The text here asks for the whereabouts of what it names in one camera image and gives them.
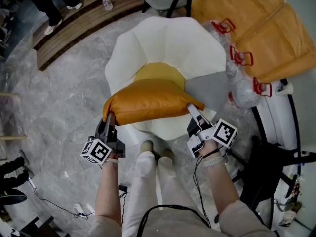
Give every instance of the human arm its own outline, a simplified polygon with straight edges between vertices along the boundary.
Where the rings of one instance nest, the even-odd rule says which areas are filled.
[[[204,143],[204,147],[200,150],[203,156],[218,148],[213,140]],[[216,152],[205,160],[219,156],[220,153]],[[220,215],[219,223],[223,233],[231,237],[276,237],[275,233],[261,224],[246,204],[239,201],[239,195],[223,161],[208,167],[206,172],[215,206]]]
[[[218,145],[214,140],[206,140],[204,141],[204,147],[199,153],[204,156],[217,148]],[[218,155],[220,155],[219,152],[211,154],[205,160]],[[208,167],[206,171],[211,183],[215,206],[220,215],[229,204],[239,200],[239,195],[223,161],[213,167]]]
[[[88,237],[121,237],[121,233],[118,164],[105,162],[95,202],[95,219]]]
[[[121,226],[118,165],[105,162],[95,202],[95,216],[114,220]]]

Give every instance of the wooden step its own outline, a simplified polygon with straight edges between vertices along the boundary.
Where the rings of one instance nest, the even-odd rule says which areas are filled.
[[[56,28],[56,30],[50,35],[45,35],[45,29],[48,27],[48,20],[45,21],[34,33],[32,48],[36,51],[40,49],[49,39],[53,38],[61,29],[67,26],[69,23],[73,22],[75,19],[81,15],[89,12],[90,10],[100,6],[102,0],[80,0],[83,3],[83,6],[80,10],[72,9],[68,10],[66,7],[63,8],[60,13],[63,16],[63,22]]]
[[[141,10],[143,2],[112,0],[111,11],[106,11],[101,4],[65,25],[37,51],[38,69],[45,70],[68,49],[100,28]]]

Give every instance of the gray tile floor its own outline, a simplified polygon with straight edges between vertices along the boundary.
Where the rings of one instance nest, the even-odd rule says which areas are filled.
[[[33,183],[42,198],[70,211],[73,211],[75,203],[80,203],[86,213],[89,212],[85,207],[87,204],[94,206],[100,168],[91,166],[79,154],[88,136],[94,134],[103,104],[110,97],[104,67],[116,38],[151,15],[156,13],[152,10],[146,14],[134,13],[106,26],[72,47],[44,72],[37,70],[36,53],[30,50],[30,36],[22,40],[5,63],[0,73],[0,91],[16,92],[20,97],[0,99],[2,129],[6,134],[26,134],[28,139],[7,141],[2,146],[8,160],[15,159],[19,149],[25,151],[31,162],[30,169],[35,174]],[[251,110],[238,112],[226,103],[218,111],[215,119],[218,118],[238,127],[234,150],[247,158],[251,136],[259,134]],[[187,191],[199,204],[192,178],[195,160],[188,153],[187,136],[167,142],[154,136],[150,139],[154,141],[157,152],[164,147],[174,151],[175,169]],[[127,148],[126,158],[119,164],[120,183],[130,186],[138,154],[139,144]],[[234,176],[240,165],[228,158],[227,167]],[[216,209],[210,187],[202,170],[199,177],[206,211],[212,221]],[[240,192],[240,183],[237,183],[237,188]],[[40,201],[29,183],[19,189],[27,194],[28,200],[23,206],[9,208],[15,215],[18,229],[34,215],[42,221],[52,215],[58,227],[72,236],[86,236],[93,216],[89,220],[74,219],[67,212]]]

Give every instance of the orange pillow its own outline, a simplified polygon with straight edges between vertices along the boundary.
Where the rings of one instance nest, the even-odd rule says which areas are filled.
[[[109,112],[114,112],[117,125],[181,116],[189,113],[188,103],[193,103],[200,110],[204,110],[203,103],[195,100],[170,81],[139,80],[114,94],[105,103],[103,121],[106,121]]]

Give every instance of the white pants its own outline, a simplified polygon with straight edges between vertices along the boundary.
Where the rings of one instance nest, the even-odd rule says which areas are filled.
[[[199,212],[176,176],[172,160],[168,157],[161,157],[156,168],[155,156],[149,151],[143,152],[138,157],[135,166],[129,205],[123,225],[124,237],[137,232],[144,214],[150,208],[158,205],[156,170],[161,188],[162,204],[181,205]]]

